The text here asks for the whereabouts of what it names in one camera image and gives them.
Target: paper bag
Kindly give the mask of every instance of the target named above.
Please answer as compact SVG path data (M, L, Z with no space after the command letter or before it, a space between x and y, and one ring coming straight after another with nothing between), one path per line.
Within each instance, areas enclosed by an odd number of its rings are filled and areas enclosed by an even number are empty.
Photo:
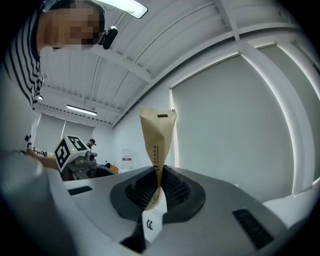
M162 171L170 149L177 114L175 110L141 108L139 115L146 152L154 166L157 179L157 190L145 209L148 211L156 207L161 199Z

